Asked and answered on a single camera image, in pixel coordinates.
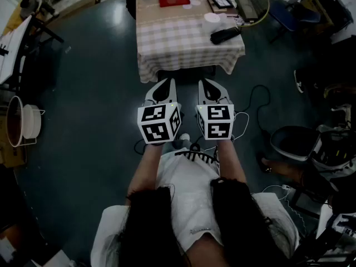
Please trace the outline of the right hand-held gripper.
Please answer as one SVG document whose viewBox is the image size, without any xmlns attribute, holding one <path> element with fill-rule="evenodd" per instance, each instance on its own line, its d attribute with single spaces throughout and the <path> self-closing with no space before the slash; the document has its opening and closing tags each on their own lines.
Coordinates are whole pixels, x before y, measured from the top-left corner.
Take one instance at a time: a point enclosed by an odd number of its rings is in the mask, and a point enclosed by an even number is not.
<svg viewBox="0 0 356 267">
<path fill-rule="evenodd" d="M 196 106 L 197 124 L 204 139 L 230 139 L 234 123 L 234 105 L 227 89 L 213 80 L 200 80 L 198 88 L 200 105 Z"/>
</svg>

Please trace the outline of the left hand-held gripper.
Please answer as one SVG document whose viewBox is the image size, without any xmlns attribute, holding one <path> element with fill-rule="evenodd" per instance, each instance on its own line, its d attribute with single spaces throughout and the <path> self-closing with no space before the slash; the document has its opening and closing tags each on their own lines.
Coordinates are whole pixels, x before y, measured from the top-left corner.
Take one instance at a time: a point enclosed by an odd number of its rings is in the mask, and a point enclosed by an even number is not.
<svg viewBox="0 0 356 267">
<path fill-rule="evenodd" d="M 173 78 L 163 79 L 148 90 L 144 105 L 151 106 L 137 109 L 137 125 L 146 144 L 161 144 L 175 139 L 182 123 L 180 104 L 176 101 Z"/>
</svg>

